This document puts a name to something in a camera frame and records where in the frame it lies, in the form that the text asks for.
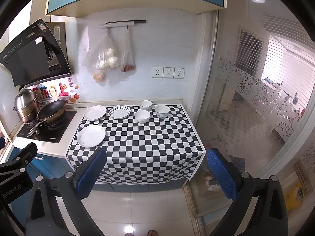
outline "checkered tablecloth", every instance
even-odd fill
[[[190,179],[199,167],[205,149],[182,105],[170,105],[170,114],[159,119],[155,110],[148,123],[139,124],[133,114],[139,106],[129,106],[131,113],[124,120],[108,115],[97,121],[82,119],[66,157],[78,168],[96,148],[107,151],[107,163],[97,183],[162,183],[171,179]],[[106,129],[104,141],[93,148],[77,142],[78,132],[91,124]]]

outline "electrical outlet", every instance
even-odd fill
[[[163,67],[152,67],[152,78],[163,78]]]
[[[163,69],[163,78],[174,78],[175,68],[173,67],[164,67]]]
[[[174,78],[184,79],[185,69],[184,68],[175,68]]]

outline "plastic bag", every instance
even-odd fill
[[[135,69],[129,28],[127,28],[122,38],[122,53],[119,68],[122,72],[127,72]]]
[[[118,51],[106,32],[105,36],[86,54],[83,65],[96,82],[104,78],[105,69],[119,66]]]

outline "metal screw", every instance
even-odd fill
[[[40,175],[40,176],[36,177],[36,181],[37,181],[37,182],[42,181],[42,179],[43,179],[43,176],[42,176],[42,175]]]
[[[249,178],[249,173],[247,172],[242,172],[241,175],[243,178]]]
[[[277,182],[278,178],[276,176],[271,176],[271,180]]]
[[[70,178],[70,177],[72,177],[72,175],[73,175],[73,173],[72,172],[66,172],[65,173],[65,178]]]

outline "stove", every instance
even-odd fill
[[[27,134],[37,122],[32,123],[32,125],[24,124],[17,136],[44,142],[59,143],[76,113],[77,111],[66,111],[64,117],[52,123],[42,123],[38,127],[38,130],[29,137],[27,137]]]

